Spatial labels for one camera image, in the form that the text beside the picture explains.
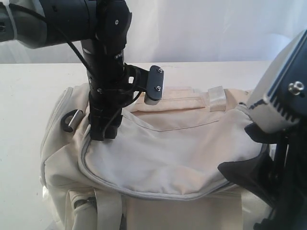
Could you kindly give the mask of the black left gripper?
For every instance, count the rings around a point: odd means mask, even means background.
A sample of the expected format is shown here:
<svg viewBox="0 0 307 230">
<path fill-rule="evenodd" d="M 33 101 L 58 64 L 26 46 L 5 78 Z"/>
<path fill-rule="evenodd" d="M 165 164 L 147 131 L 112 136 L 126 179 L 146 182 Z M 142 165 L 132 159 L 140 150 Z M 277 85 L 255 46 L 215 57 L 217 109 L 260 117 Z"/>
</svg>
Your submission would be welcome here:
<svg viewBox="0 0 307 230">
<path fill-rule="evenodd" d="M 133 89 L 91 88 L 89 123 L 92 140 L 115 139 L 122 122 L 122 109 L 133 103 Z"/>
</svg>

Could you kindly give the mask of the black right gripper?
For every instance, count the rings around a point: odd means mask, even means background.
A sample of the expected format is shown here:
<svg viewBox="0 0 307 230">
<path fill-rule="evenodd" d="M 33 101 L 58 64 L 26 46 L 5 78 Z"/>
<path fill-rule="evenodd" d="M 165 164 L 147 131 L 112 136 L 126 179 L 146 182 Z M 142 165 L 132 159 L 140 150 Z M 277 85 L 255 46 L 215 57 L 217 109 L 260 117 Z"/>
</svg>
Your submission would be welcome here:
<svg viewBox="0 0 307 230">
<path fill-rule="evenodd" d="M 273 160 L 268 150 L 244 161 L 219 164 L 224 178 L 274 206 L 269 220 L 270 230 L 305 230 L 307 228 L 307 129 L 298 127 L 289 132 L 266 133 L 256 123 L 244 131 L 255 142 L 276 144 L 279 194 L 270 178 Z"/>
</svg>

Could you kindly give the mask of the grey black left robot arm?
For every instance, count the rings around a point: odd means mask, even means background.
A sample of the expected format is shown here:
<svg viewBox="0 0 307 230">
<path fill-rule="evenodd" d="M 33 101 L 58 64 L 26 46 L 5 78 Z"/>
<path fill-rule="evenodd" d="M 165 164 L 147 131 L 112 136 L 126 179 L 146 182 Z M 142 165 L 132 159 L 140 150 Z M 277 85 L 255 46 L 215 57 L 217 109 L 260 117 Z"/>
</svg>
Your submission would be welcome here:
<svg viewBox="0 0 307 230">
<path fill-rule="evenodd" d="M 0 4 L 0 40 L 37 49 L 68 44 L 88 74 L 91 137 L 114 139 L 138 77 L 124 62 L 132 14 L 123 0 L 10 0 Z"/>
</svg>

